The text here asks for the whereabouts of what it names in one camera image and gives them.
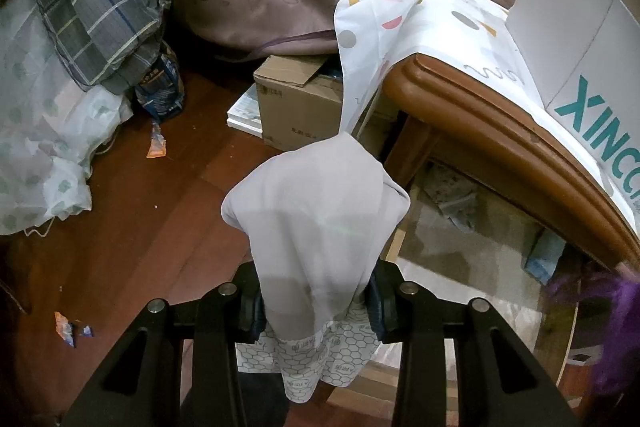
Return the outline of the purple bra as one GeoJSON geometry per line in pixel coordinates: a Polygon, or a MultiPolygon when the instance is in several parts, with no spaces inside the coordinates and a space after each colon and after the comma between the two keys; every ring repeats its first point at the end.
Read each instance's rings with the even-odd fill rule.
{"type": "Polygon", "coordinates": [[[593,389],[598,395],[626,391],[639,384],[639,272],[626,262],[615,272],[553,277],[549,294],[561,303],[603,298],[611,314],[602,341],[602,355],[593,369],[593,389]]]}

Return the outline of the white sheer underwear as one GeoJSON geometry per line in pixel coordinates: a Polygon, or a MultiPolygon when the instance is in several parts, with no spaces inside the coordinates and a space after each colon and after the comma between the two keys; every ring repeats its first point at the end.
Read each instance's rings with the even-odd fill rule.
{"type": "Polygon", "coordinates": [[[281,376],[286,397],[348,386],[378,349],[363,291],[408,193],[350,134],[265,161],[227,194],[224,222],[246,234],[267,326],[236,347],[242,373],[281,376]]]}

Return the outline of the small floor wrapper scrap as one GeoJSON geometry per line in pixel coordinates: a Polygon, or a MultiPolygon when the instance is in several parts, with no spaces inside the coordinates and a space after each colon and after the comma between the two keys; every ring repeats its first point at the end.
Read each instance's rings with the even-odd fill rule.
{"type": "Polygon", "coordinates": [[[78,338],[92,338],[93,329],[90,325],[80,325],[70,321],[61,312],[54,312],[55,332],[67,346],[76,347],[78,338]]]}

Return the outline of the orange snack wrapper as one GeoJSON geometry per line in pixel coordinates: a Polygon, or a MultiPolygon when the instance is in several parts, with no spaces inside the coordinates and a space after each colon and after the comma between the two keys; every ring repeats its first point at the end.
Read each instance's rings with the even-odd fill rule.
{"type": "Polygon", "coordinates": [[[166,139],[162,135],[162,129],[157,121],[152,122],[151,143],[146,153],[146,158],[155,159],[165,157],[167,154],[166,139]]]}

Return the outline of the white patterned plastic bag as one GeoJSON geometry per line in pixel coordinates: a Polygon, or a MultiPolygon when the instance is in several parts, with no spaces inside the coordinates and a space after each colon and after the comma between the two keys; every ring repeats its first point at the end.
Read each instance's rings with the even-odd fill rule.
{"type": "Polygon", "coordinates": [[[101,86],[77,86],[35,0],[2,5],[0,90],[2,234],[90,209],[92,156],[131,108],[101,86]]]}

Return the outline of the wooden nightstand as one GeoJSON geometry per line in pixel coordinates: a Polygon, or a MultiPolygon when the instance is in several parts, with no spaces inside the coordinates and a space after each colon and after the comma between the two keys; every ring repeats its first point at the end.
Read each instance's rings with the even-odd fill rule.
{"type": "Polygon", "coordinates": [[[383,91],[404,124],[384,166],[410,184],[431,159],[526,212],[600,265],[639,264],[639,237],[585,167],[524,109],[423,54],[394,65],[383,91]]]}

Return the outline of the stack of white books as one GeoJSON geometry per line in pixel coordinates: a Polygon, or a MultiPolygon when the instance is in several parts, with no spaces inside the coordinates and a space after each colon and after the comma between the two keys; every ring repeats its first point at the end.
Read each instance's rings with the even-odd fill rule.
{"type": "Polygon", "coordinates": [[[227,124],[230,128],[262,139],[262,118],[258,104],[256,84],[253,83],[228,109],[227,124]]]}

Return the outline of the dark blue snack bag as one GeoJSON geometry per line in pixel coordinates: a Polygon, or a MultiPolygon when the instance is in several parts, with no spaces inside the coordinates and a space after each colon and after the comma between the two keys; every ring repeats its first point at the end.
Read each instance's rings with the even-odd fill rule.
{"type": "Polygon", "coordinates": [[[186,94],[177,57],[165,41],[160,44],[157,60],[146,71],[142,81],[134,87],[134,93],[139,105],[157,124],[174,118],[183,111],[186,94]]]}

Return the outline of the brown cardboard box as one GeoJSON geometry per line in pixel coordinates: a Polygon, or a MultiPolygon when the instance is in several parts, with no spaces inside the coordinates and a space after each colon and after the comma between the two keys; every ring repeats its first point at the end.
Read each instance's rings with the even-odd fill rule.
{"type": "Polygon", "coordinates": [[[266,144],[286,152],[338,133],[343,83],[337,55],[271,55],[254,81],[266,144]]]}

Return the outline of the white Xincc cardboard box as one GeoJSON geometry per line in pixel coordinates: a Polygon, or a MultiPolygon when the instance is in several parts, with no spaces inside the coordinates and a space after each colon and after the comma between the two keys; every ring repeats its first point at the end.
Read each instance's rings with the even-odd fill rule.
{"type": "Polygon", "coordinates": [[[622,0],[516,0],[506,27],[546,111],[639,207],[639,23],[622,0]]]}

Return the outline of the white polka dot cloth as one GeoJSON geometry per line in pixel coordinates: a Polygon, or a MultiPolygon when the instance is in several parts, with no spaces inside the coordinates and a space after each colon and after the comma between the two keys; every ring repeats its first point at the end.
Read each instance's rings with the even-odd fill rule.
{"type": "Polygon", "coordinates": [[[596,181],[636,229],[639,211],[603,161],[542,107],[520,50],[506,30],[506,11],[490,0],[340,0],[334,12],[343,69],[340,128],[354,130],[385,75],[404,58],[422,53],[465,72],[505,96],[549,131],[596,181]]]}

